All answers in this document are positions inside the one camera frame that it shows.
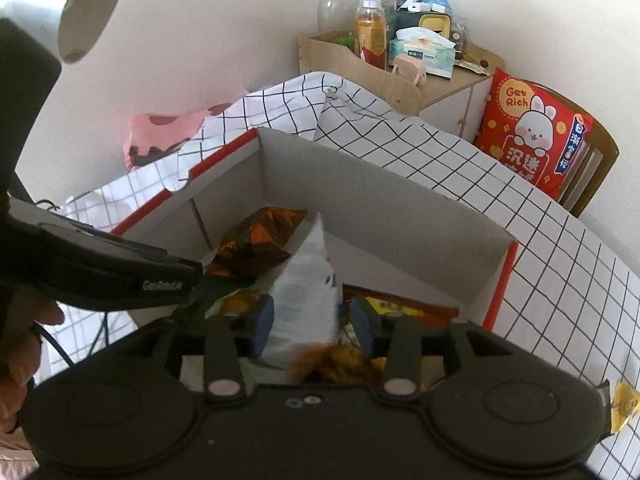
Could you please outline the person left hand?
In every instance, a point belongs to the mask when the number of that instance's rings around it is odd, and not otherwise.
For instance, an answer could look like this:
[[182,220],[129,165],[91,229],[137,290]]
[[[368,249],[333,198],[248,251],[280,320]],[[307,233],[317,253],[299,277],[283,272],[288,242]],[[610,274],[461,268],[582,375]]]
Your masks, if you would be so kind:
[[[26,320],[12,335],[6,336],[10,314]],[[65,316],[60,307],[30,287],[1,287],[1,432],[9,434],[17,425],[17,414],[27,396],[27,385],[41,362],[39,338],[30,330],[35,322],[60,325]]]

